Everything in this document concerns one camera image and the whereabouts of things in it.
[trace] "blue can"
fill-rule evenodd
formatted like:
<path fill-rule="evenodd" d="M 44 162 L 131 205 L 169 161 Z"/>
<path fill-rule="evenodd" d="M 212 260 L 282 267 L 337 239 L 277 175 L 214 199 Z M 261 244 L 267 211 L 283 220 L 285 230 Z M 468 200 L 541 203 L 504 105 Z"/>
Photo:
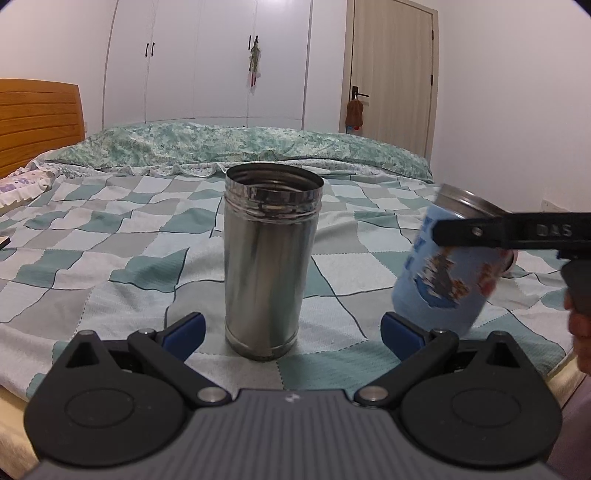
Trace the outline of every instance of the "blue can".
<path fill-rule="evenodd" d="M 505 213 L 476 195 L 442 185 L 392 291 L 394 311 L 424 330 L 462 336 L 474 324 L 510 252 L 484 247 L 439 247 L 431 231 L 438 220 L 482 218 Z"/>

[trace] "quilt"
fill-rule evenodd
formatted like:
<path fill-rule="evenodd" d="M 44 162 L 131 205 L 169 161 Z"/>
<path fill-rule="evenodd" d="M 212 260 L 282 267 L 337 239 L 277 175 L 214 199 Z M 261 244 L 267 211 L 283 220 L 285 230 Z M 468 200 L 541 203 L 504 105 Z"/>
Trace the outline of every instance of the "quilt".
<path fill-rule="evenodd" d="M 276 127 L 216 127 L 159 122 L 112 127 L 54 150 L 44 161 L 74 168 L 134 174 L 194 174 L 204 164 L 303 159 L 385 168 L 405 177 L 433 181 L 427 160 L 404 148 L 370 138 Z"/>
<path fill-rule="evenodd" d="M 82 329 L 123 339 L 193 311 L 206 339 L 187 364 L 240 388 L 343 388 L 349 394 L 398 359 L 379 323 L 437 186 L 380 173 L 321 172 L 322 211 L 298 341 L 277 361 L 253 362 L 224 340 L 224 175 L 100 173 L 68 179 L 0 218 L 0 384 L 30 398 Z M 546 375 L 571 348 L 562 261 L 521 252 L 470 338 L 511 333 Z"/>

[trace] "wooden headboard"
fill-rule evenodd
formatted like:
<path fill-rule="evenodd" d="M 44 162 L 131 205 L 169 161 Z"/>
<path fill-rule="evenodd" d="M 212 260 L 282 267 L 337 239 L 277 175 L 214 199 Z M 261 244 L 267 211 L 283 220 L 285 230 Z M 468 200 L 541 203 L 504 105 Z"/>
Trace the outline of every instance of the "wooden headboard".
<path fill-rule="evenodd" d="M 84 138 L 78 85 L 0 79 L 0 178 Z"/>

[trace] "metal screw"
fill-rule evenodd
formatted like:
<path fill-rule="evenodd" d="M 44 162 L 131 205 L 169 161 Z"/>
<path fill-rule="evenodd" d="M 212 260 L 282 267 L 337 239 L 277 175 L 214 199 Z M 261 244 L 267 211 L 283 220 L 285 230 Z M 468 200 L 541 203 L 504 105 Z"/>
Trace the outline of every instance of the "metal screw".
<path fill-rule="evenodd" d="M 359 396 L 365 401 L 381 401 L 388 398 L 388 390 L 378 385 L 368 385 L 359 390 Z"/>
<path fill-rule="evenodd" d="M 207 403 L 217 403 L 226 398 L 227 392 L 220 387 L 205 387 L 197 392 L 197 398 Z"/>

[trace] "black object on bed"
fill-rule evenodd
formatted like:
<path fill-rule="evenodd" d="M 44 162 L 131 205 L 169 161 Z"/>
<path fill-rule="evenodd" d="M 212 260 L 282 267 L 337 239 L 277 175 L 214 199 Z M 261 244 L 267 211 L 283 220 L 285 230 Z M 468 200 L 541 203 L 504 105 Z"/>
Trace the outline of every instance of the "black object on bed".
<path fill-rule="evenodd" d="M 558 479 L 543 461 L 560 407 L 508 333 L 460 341 L 387 313 L 386 345 L 397 350 L 397 333 L 416 351 L 354 402 L 341 390 L 232 401 L 182 361 L 203 322 L 118 341 L 78 333 L 25 411 L 41 460 L 27 478 Z"/>

